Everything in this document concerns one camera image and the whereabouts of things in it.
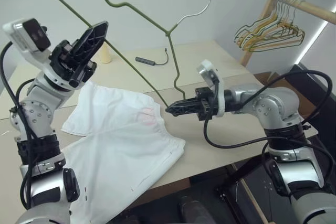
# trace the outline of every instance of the black cable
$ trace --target black cable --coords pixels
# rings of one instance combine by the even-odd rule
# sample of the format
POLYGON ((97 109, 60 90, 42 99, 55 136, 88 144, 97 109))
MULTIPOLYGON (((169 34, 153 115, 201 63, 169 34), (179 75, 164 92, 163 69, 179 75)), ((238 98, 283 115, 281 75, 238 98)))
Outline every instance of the black cable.
POLYGON ((167 60, 166 60, 166 62, 165 62, 165 63, 162 63, 162 64, 157 64, 157 63, 155 63, 155 65, 162 66, 162 65, 166 65, 166 64, 168 63, 168 61, 169 61, 169 56, 168 56, 168 53, 167 53, 167 48, 165 48, 164 51, 166 52, 166 55, 167 55, 167 60))
POLYGON ((268 177, 271 177, 271 172, 266 166, 266 160, 265 160, 265 151, 268 146, 268 142, 263 146, 263 149, 261 151, 261 164, 264 167, 265 172, 267 173, 268 177))
POLYGON ((26 200, 25 200, 25 186, 26 186, 26 182, 27 182, 27 175, 28 175, 28 173, 26 173, 25 176, 23 177, 22 183, 21 183, 21 186, 20 186, 20 200, 21 200, 21 203, 22 203, 22 205, 25 209, 27 209, 27 203, 26 203, 26 200))
POLYGON ((328 97, 330 96, 331 91, 332 91, 332 80, 331 80, 331 78, 327 74, 322 73, 320 71, 316 71, 316 70, 308 70, 307 69, 307 70, 293 71, 293 72, 289 72, 289 73, 285 73, 285 74, 280 75, 279 77, 275 78, 273 81, 271 81, 270 83, 265 85, 263 88, 258 90, 254 95, 252 95, 250 98, 248 98, 245 102, 243 102, 241 104, 241 108, 244 107, 250 101, 252 101, 255 97, 260 95, 264 90, 266 90, 267 88, 272 86, 274 83, 278 82, 279 80, 281 80, 281 79, 283 79, 287 76, 293 76, 293 75, 296 75, 296 74, 303 74, 303 73, 315 74, 316 76, 321 76, 327 81, 327 84, 328 84, 327 92, 326 92, 326 95, 324 96, 324 98, 316 106, 316 108, 311 112, 311 114, 301 122, 302 124, 307 123, 311 118, 313 118, 320 111, 320 109, 325 104, 326 100, 328 99, 328 97))
MULTIPOLYGON (((208 138, 208 135, 207 135, 207 126, 208 126, 208 122, 209 122, 210 117, 212 116, 212 113, 213 113, 213 110, 214 110, 215 101, 217 100, 217 97, 218 97, 218 84, 219 84, 219 81, 215 80, 214 83, 215 83, 214 100, 211 102, 210 109, 207 112, 207 115, 206 115, 206 118, 205 118, 205 121, 204 121, 204 126, 203 126, 203 134, 204 134, 205 140, 210 145, 212 145, 213 147, 216 147, 216 148, 221 148, 221 149, 231 149, 231 148, 237 148, 237 147, 242 147, 242 146, 245 146, 245 145, 261 142, 261 141, 264 141, 264 140, 285 140, 285 141, 288 141, 288 142, 291 142, 291 143, 294 143, 294 144, 297 144, 297 145, 306 146, 306 147, 309 147, 309 148, 312 148, 314 150, 322 152, 329 159, 329 166, 328 166, 326 175, 324 177, 324 182, 325 183, 327 182, 327 180, 329 179, 330 174, 332 172, 332 169, 333 169, 333 167, 335 165, 335 161, 334 161, 333 157, 331 156, 331 154, 327 150, 325 150, 324 148, 321 148, 319 146, 315 146, 315 145, 304 143, 304 142, 297 141, 297 140, 288 139, 288 138, 282 137, 282 136, 261 137, 261 138, 257 138, 257 139, 251 140, 251 141, 247 141, 247 142, 240 143, 240 144, 234 144, 234 145, 218 145, 218 144, 213 143, 208 138)), ((264 168, 266 168, 266 165, 265 165, 265 150, 266 150, 267 145, 268 145, 268 143, 265 144, 264 148, 262 149, 262 153, 261 153, 261 158, 262 158, 262 162, 263 162, 264 168)))
MULTIPOLYGON (((220 149, 233 149, 233 148, 238 148, 238 147, 242 147, 242 146, 245 146, 245 145, 249 145, 249 144, 254 144, 254 143, 258 143, 258 142, 261 142, 261 141, 264 141, 264 140, 268 140, 270 139, 269 137, 261 137, 261 138, 258 138, 258 139, 254 139, 254 140, 250 140, 250 141, 247 141, 247 142, 244 142, 244 143, 240 143, 240 144, 234 144, 234 145, 219 145, 219 144, 215 144, 214 142, 212 142, 209 137, 208 137, 208 134, 207 134, 207 127, 208 127, 208 122, 210 120, 210 117, 212 115, 212 112, 214 110, 214 106, 215 106, 215 102, 217 100, 217 97, 218 97, 218 80, 217 81, 214 81, 215 83, 215 94, 214 94, 214 100, 213 102, 211 103, 210 105, 210 109, 209 111, 207 112, 207 115, 205 117, 205 121, 204 121, 204 125, 203 125, 203 134, 204 134, 204 138, 205 140, 208 142, 208 144, 212 145, 213 147, 216 147, 216 148, 220 148, 220 149)), ((273 138, 278 138, 278 139, 286 139, 285 137, 282 137, 282 136, 274 136, 273 138)))
POLYGON ((19 104, 19 101, 16 99, 11 87, 8 84, 8 81, 6 79, 5 76, 5 71, 4 71, 4 58, 5 58, 5 54, 7 52, 7 50, 11 47, 13 43, 10 41, 9 43, 7 43, 7 45, 4 47, 4 49, 1 51, 0 53, 0 77, 2 80, 2 83, 5 87, 5 89, 7 90, 10 98, 12 99, 16 110, 17 110, 17 114, 20 117, 22 124, 25 128, 26 131, 26 135, 27 135, 27 142, 28 142, 28 170, 27 170, 27 182, 26 182, 26 198, 27 198, 27 204, 26 204, 26 209, 29 209, 31 204, 30 204, 30 190, 31 190, 31 175, 32 175, 32 171, 33 171, 33 152, 32 152, 32 134, 34 135, 34 137, 36 136, 36 134, 31 130, 31 128, 28 125, 28 122, 26 120, 26 117, 24 115, 24 112, 22 111, 22 107, 19 104))
POLYGON ((18 89, 16 90, 16 93, 15 93, 15 97, 16 97, 16 100, 17 100, 17 101, 20 101, 20 93, 21 93, 21 91, 22 91, 22 88, 23 88, 25 85, 27 85, 27 84, 33 82, 34 80, 35 80, 35 78, 30 79, 30 80, 28 80, 28 81, 25 81, 25 82, 23 82, 23 83, 18 87, 18 89))

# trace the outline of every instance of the clothes rack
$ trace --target clothes rack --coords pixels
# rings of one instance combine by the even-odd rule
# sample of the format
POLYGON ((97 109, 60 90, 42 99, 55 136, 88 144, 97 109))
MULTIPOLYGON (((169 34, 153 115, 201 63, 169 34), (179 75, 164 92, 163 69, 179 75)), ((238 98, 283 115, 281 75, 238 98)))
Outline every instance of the clothes rack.
MULTIPOLYGON (((336 13, 333 13, 329 10, 326 10, 322 7, 319 7, 317 5, 311 4, 309 2, 303 1, 303 0, 267 0, 264 9, 262 10, 260 19, 266 18, 270 16, 272 10, 274 9, 274 6, 276 6, 276 2, 282 2, 287 5, 290 5, 292 7, 295 7, 296 9, 302 10, 306 13, 309 13, 317 18, 321 18, 325 21, 328 21, 332 24, 336 25, 336 13)), ((240 60, 240 64, 244 67, 247 66, 253 52, 246 51, 244 52, 243 57, 240 60)))

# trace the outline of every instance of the white cloth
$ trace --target white cloth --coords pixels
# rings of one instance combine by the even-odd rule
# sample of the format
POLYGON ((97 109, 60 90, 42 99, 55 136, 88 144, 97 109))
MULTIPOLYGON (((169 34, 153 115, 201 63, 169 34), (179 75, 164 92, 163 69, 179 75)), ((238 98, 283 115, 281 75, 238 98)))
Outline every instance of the white cloth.
POLYGON ((62 130, 85 136, 62 151, 80 197, 71 223, 106 223, 149 189, 183 154, 160 105, 148 95, 87 82, 62 130))

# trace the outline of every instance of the clothes hanger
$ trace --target clothes hanger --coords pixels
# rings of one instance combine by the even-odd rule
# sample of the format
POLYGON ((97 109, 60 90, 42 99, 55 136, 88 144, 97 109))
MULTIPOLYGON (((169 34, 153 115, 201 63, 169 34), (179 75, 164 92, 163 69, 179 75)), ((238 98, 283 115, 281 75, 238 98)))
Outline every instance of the clothes hanger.
POLYGON ((280 2, 277 2, 276 4, 276 11, 270 18, 265 20, 264 22, 260 23, 256 28, 254 28, 253 31, 248 31, 246 34, 242 35, 240 37, 240 41, 237 43, 240 48, 244 48, 245 43, 248 42, 251 38, 255 36, 260 36, 263 32, 263 29, 266 27, 272 27, 278 23, 278 17, 279 14, 278 10, 280 10, 280 13, 282 13, 282 6, 280 2))
MULTIPOLYGON (((302 30, 299 30, 297 26, 293 26, 293 20, 295 18, 295 10, 293 13, 293 19, 291 23, 288 23, 287 20, 289 18, 289 13, 290 13, 290 6, 287 5, 286 8, 286 16, 283 18, 284 12, 281 14, 281 21, 279 25, 282 26, 282 31, 280 30, 281 34, 280 36, 275 36, 276 34, 279 33, 279 31, 276 31, 275 33, 271 34, 264 34, 265 36, 260 37, 260 38, 255 38, 254 40, 250 40, 248 44, 245 45, 244 50, 248 51, 266 51, 266 50, 273 50, 276 48, 284 48, 284 47, 289 47, 290 46, 297 46, 300 45, 305 37, 305 33, 302 30)), ((277 28, 272 28, 271 30, 268 30, 267 33, 269 33, 272 30, 275 30, 277 28)))
POLYGON ((269 26, 269 27, 264 28, 262 31, 262 34, 258 34, 259 37, 250 39, 244 45, 243 47, 244 50, 250 50, 252 45, 254 45, 254 47, 255 45, 260 45, 260 41, 267 41, 267 43, 262 43, 261 45, 273 44, 272 46, 274 47, 274 45, 279 45, 279 44, 274 44, 274 42, 284 41, 284 40, 288 40, 289 38, 292 38, 293 36, 298 36, 298 28, 292 25, 293 20, 291 21, 291 23, 287 22, 289 18, 289 14, 290 14, 290 5, 286 5, 286 9, 281 6, 280 9, 282 11, 281 11, 281 14, 279 14, 279 16, 280 15, 281 16, 280 16, 280 21, 277 24, 277 26, 276 27, 269 26))
MULTIPOLYGON (((59 0, 63 5, 65 5, 73 14, 75 14, 81 21, 83 21, 87 26, 92 26, 83 16, 81 16, 74 8, 72 8, 65 0, 59 0)), ((194 16, 198 16, 200 14, 202 14, 203 12, 205 12, 207 10, 207 8, 210 5, 211 0, 209 0, 206 4, 206 6, 197 13, 194 14, 188 14, 183 16, 170 30, 167 30, 165 28, 163 28, 161 25, 159 25, 157 22, 155 22, 154 20, 152 20, 149 16, 147 16, 145 13, 143 13, 142 11, 140 11, 139 9, 137 9, 135 6, 133 6, 132 4, 128 3, 128 2, 121 2, 121 3, 113 3, 110 0, 105 0, 105 2, 114 8, 120 8, 120 7, 128 7, 130 9, 132 9, 134 12, 138 13, 141 17, 143 17, 144 19, 146 19, 148 22, 150 22, 152 25, 154 25, 155 27, 157 27, 159 30, 163 31, 165 33, 165 35, 168 37, 169 40, 169 44, 171 47, 171 52, 173 55, 173 59, 174 59, 174 64, 175 64, 175 68, 176 68, 176 77, 174 79, 174 88, 176 90, 178 90, 179 92, 182 93, 183 95, 183 99, 185 99, 185 92, 180 89, 179 87, 177 87, 176 82, 180 77, 180 70, 179 70, 179 66, 177 63, 177 59, 176 59, 176 55, 175 55, 175 50, 174 50, 174 46, 173 46, 173 42, 172 42, 172 38, 171 38, 171 33, 173 32, 173 30, 186 18, 188 17, 194 17, 194 16)), ((115 51, 154 91, 155 93, 157 93, 157 95, 160 97, 160 99, 163 101, 163 103, 168 106, 168 104, 166 103, 166 101, 163 99, 163 97, 161 96, 161 94, 158 92, 158 90, 140 73, 140 71, 116 48, 112 45, 112 43, 110 43, 108 40, 105 40, 106 44, 108 46, 110 46, 112 48, 113 51, 115 51)))
POLYGON ((268 17, 265 18, 261 18, 255 22, 253 22, 250 26, 248 25, 243 25, 241 28, 238 29, 238 31, 235 34, 235 38, 234 38, 234 42, 237 42, 237 40, 242 37, 242 33, 243 32, 250 32, 251 30, 253 30, 255 28, 255 26, 257 26, 260 22, 264 22, 267 19, 270 19, 271 17, 273 17, 274 13, 277 12, 277 4, 275 2, 273 2, 273 9, 270 13, 270 15, 268 17))

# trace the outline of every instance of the white wall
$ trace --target white wall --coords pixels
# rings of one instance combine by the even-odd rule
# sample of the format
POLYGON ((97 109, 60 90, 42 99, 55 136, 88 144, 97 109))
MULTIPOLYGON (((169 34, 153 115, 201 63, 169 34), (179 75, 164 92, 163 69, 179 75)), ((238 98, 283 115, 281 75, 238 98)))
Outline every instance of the white wall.
MULTIPOLYGON (((67 0, 90 22, 107 20, 110 23, 108 39, 123 50, 154 48, 167 45, 164 34, 128 8, 114 9, 103 0, 67 0)), ((179 18, 203 8, 206 0, 112 0, 130 1, 166 28, 172 27, 179 18)), ((236 30, 252 23, 259 15, 266 0, 213 0, 202 16, 181 23, 173 32, 175 44, 190 41, 216 39, 233 57, 239 59, 241 50, 233 43, 236 30)), ((330 8, 335 0, 307 0, 324 8, 330 8)), ((53 46, 62 39, 76 39, 86 26, 57 0, 0 0, 0 23, 21 18, 35 17, 48 26, 53 46)), ((320 20, 297 12, 296 24, 307 34, 306 42, 318 28, 320 20)), ((8 39, 0 32, 0 46, 8 39)), ((248 69, 253 72, 284 71, 295 61, 304 45, 296 48, 254 54, 248 69)), ((20 59, 11 49, 7 56, 6 71, 11 73, 20 59)))
POLYGON ((328 24, 305 54, 301 63, 308 69, 318 70, 330 76, 332 92, 336 95, 336 26, 328 24))

